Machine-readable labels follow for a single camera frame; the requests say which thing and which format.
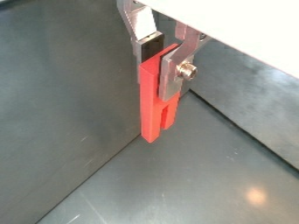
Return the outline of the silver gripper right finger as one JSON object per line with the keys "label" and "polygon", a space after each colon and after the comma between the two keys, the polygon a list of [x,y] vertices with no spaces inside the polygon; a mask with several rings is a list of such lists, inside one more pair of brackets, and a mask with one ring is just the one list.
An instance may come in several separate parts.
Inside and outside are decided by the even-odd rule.
{"label": "silver gripper right finger", "polygon": [[210,40],[209,36],[181,22],[176,22],[174,37],[181,43],[161,59],[158,97],[164,102],[181,91],[182,82],[196,76],[193,55]]}

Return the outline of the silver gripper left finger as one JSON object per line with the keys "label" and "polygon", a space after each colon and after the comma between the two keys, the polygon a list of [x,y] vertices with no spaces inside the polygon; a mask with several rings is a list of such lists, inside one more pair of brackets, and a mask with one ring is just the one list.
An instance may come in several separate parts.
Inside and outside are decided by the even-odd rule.
{"label": "silver gripper left finger", "polygon": [[164,35],[156,30],[152,9],[136,0],[116,0],[116,7],[130,36],[136,65],[164,48]]}

